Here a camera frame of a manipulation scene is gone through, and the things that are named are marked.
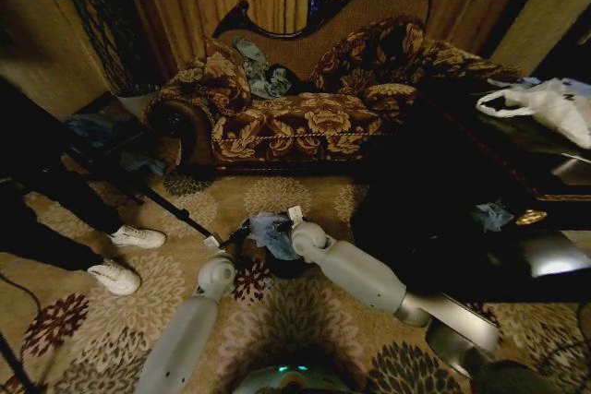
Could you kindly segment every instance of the carved wooden backrest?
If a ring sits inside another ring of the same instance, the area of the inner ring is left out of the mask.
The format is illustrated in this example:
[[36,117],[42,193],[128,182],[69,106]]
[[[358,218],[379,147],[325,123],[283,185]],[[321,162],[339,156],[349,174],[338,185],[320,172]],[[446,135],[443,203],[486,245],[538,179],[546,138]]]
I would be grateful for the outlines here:
[[336,42],[350,32],[383,18],[417,16],[427,23],[431,0],[330,0],[315,19],[293,34],[268,32],[247,15],[248,2],[235,6],[220,22],[213,37],[232,44],[240,38],[256,43],[271,64],[281,64],[302,80]]

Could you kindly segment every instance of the sofa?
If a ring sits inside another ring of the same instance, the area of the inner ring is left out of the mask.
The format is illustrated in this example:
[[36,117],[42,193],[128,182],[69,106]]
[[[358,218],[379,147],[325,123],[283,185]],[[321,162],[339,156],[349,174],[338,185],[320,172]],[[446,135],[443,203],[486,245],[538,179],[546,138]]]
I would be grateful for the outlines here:
[[[216,172],[342,172],[395,140],[423,82],[520,77],[425,36],[431,0],[330,0],[294,34],[259,28],[240,2],[202,57],[187,61],[145,110],[181,139],[179,166]],[[238,39],[301,81],[297,94],[250,94]]]

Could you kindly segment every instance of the black pants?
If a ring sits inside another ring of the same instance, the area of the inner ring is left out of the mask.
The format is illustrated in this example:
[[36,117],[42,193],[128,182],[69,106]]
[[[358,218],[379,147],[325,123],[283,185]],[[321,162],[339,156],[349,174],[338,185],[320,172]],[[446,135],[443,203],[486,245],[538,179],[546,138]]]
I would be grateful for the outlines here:
[[[14,180],[59,202],[97,230],[114,233],[123,225],[116,209],[106,205],[79,174],[68,171],[60,161],[43,167],[20,167],[10,174]],[[71,270],[87,269],[103,261],[86,245],[39,223],[13,183],[0,185],[0,199],[4,237],[1,251]]]

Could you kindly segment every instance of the tripod leg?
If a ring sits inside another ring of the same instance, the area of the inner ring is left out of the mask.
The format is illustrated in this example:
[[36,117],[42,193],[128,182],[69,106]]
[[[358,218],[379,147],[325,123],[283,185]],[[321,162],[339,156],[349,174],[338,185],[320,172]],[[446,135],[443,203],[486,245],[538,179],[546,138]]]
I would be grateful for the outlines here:
[[27,394],[39,394],[39,390],[30,381],[29,376],[27,376],[25,369],[22,367],[22,363],[14,354],[2,333],[0,333],[0,352],[8,363],[8,366],[10,366],[10,369],[12,369],[12,372],[15,373],[18,381],[25,388],[25,392]]

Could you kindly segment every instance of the person's leg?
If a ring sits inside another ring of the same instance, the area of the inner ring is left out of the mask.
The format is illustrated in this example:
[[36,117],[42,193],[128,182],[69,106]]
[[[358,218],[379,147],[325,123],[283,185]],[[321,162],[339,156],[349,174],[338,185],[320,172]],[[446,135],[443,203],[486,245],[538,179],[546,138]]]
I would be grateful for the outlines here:
[[0,185],[5,238],[0,250],[62,269],[88,269],[103,262],[89,247],[56,233],[37,222],[37,216],[22,201],[13,183]]
[[31,189],[59,202],[91,227],[107,233],[117,246],[158,248],[166,236],[153,230],[125,225],[115,208],[105,204],[79,174],[66,169],[60,160],[44,167],[20,168],[13,177]]
[[6,214],[0,218],[0,228],[6,234],[0,245],[0,252],[61,269],[88,271],[115,295],[134,293],[140,286],[139,276],[131,269],[103,258],[86,245],[68,239],[37,222],[35,213],[23,203],[13,183],[0,184],[0,199]]
[[59,202],[96,230],[111,234],[124,224],[117,210],[105,204],[79,174],[67,170],[60,160],[18,172],[15,179]]

